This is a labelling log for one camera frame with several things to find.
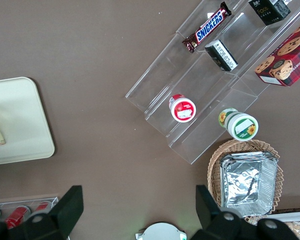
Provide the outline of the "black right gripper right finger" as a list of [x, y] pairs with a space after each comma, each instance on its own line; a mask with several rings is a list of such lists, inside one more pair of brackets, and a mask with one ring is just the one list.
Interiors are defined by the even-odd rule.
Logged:
[[201, 228], [192, 240], [297, 240], [295, 233], [277, 219], [264, 218], [257, 225], [234, 212], [220, 210], [205, 185], [195, 189], [195, 206]]

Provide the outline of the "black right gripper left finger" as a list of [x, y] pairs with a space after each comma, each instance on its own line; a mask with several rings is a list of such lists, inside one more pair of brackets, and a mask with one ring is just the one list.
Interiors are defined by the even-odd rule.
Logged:
[[65, 240], [83, 211], [83, 188], [73, 185], [48, 213], [37, 213], [11, 229], [0, 222], [0, 240]]

